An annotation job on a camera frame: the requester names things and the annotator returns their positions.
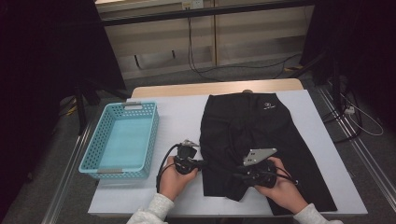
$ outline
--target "blue plastic basket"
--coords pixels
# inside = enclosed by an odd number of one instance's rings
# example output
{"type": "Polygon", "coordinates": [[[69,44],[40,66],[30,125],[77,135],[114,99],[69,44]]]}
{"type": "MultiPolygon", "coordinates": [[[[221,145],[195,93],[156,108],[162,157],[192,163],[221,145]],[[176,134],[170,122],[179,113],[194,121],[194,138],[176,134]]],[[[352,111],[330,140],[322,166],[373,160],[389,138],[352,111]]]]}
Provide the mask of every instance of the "blue plastic basket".
{"type": "Polygon", "coordinates": [[[109,104],[79,171],[93,178],[147,178],[159,116],[155,102],[109,104]]]}

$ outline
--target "garment logo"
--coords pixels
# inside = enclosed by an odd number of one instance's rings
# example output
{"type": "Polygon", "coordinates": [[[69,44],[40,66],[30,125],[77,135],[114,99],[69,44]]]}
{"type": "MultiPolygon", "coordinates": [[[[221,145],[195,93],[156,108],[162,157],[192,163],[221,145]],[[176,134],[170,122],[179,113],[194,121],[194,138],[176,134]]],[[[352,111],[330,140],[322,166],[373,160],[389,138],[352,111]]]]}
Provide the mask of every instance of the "garment logo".
{"type": "Polygon", "coordinates": [[[264,103],[264,109],[272,109],[275,107],[276,107],[276,105],[271,105],[271,103],[264,103]]]}

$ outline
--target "black pants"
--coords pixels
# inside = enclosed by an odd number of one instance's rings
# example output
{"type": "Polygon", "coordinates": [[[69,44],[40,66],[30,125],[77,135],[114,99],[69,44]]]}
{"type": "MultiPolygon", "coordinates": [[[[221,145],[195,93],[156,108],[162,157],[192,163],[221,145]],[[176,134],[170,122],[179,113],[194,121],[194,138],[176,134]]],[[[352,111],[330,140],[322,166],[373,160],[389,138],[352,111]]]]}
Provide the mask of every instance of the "black pants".
{"type": "MultiPolygon", "coordinates": [[[[314,157],[291,119],[289,110],[275,93],[210,95],[201,122],[201,153],[208,167],[203,170],[204,195],[239,201],[248,186],[233,177],[250,149],[277,149],[287,171],[301,185],[308,203],[320,211],[335,211],[314,157]]],[[[274,215],[290,214],[272,200],[274,215]]]]}

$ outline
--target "basket handle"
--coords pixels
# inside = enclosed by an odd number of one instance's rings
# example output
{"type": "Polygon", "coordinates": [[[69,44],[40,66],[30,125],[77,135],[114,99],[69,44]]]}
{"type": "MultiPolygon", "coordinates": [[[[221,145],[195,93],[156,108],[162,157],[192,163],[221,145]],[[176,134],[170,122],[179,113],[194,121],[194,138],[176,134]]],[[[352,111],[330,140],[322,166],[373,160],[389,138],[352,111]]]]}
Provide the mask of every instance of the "basket handle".
{"type": "Polygon", "coordinates": [[[142,109],[142,102],[135,101],[135,102],[125,102],[121,103],[125,110],[134,110],[134,109],[142,109]]]}
{"type": "Polygon", "coordinates": [[[97,172],[99,175],[115,175],[123,174],[122,169],[99,169],[97,172]]]}

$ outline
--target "wall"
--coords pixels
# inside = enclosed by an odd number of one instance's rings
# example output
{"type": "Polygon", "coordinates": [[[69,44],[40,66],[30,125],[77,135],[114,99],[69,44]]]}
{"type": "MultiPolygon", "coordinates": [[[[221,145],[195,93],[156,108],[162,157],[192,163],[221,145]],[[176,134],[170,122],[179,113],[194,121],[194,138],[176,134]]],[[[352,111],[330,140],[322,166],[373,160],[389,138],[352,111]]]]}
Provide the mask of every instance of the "wall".
{"type": "MultiPolygon", "coordinates": [[[[102,18],[181,10],[181,0],[96,2],[102,18]]],[[[268,0],[205,0],[205,7],[254,4],[268,0]]],[[[301,52],[313,7],[206,16],[191,19],[196,67],[243,63],[301,52]]],[[[124,79],[190,69],[187,19],[106,27],[124,79]],[[134,56],[139,61],[136,66],[134,56]]]]}

